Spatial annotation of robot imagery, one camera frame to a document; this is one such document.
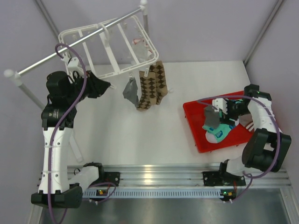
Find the grey sock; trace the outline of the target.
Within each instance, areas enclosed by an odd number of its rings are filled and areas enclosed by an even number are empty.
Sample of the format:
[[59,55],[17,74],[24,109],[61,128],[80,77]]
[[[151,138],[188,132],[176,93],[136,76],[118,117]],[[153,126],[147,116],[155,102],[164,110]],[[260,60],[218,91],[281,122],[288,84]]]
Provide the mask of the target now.
[[136,83],[136,79],[134,77],[130,77],[127,82],[122,94],[125,99],[130,101],[135,107],[138,106],[139,98],[138,98],[138,86]]
[[205,122],[204,125],[211,128],[218,128],[220,125],[220,115],[218,112],[214,111],[212,106],[207,106],[204,108]]

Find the brown argyle sock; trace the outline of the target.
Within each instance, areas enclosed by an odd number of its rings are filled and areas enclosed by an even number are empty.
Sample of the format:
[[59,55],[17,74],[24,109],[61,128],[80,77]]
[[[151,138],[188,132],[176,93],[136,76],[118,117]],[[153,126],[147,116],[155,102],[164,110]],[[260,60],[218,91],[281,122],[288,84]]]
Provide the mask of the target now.
[[162,99],[168,94],[168,88],[166,83],[166,75],[164,70],[164,65],[162,61],[156,61],[155,64],[151,65],[149,72],[153,72],[156,78],[156,91],[157,100],[156,104],[160,105]]
[[140,71],[139,78],[141,85],[141,97],[136,109],[138,111],[145,111],[157,102],[156,76],[154,72],[149,72],[148,75],[145,76],[145,72]]

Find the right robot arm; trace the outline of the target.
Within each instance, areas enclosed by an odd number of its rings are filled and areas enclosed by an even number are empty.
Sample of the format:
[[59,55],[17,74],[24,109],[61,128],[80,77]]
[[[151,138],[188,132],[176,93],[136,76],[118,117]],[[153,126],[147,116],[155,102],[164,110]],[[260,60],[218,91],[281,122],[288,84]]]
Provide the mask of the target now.
[[231,125],[240,116],[248,114],[252,117],[254,129],[242,155],[220,164],[220,183],[229,185],[234,181],[242,181],[244,177],[249,177],[251,170],[261,171],[253,179],[280,170],[292,139],[279,129],[269,93],[260,91],[258,85],[250,84],[244,88],[243,95],[216,98],[212,105],[221,115],[221,124]]

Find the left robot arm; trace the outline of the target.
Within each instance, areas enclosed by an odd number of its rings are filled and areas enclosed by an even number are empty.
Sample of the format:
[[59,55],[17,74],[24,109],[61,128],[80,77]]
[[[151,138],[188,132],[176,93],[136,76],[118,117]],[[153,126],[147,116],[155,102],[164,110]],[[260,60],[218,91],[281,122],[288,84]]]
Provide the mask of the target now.
[[78,72],[69,77],[64,71],[56,71],[47,76],[49,91],[44,108],[42,128],[44,135],[44,165],[38,192],[32,194],[32,204],[52,208],[78,208],[83,192],[92,184],[101,185],[106,179],[101,163],[90,162],[83,166],[73,178],[68,179],[68,146],[73,133],[77,113],[71,105],[81,90],[84,98],[98,98],[110,87],[110,83],[97,78],[87,71],[87,83]]

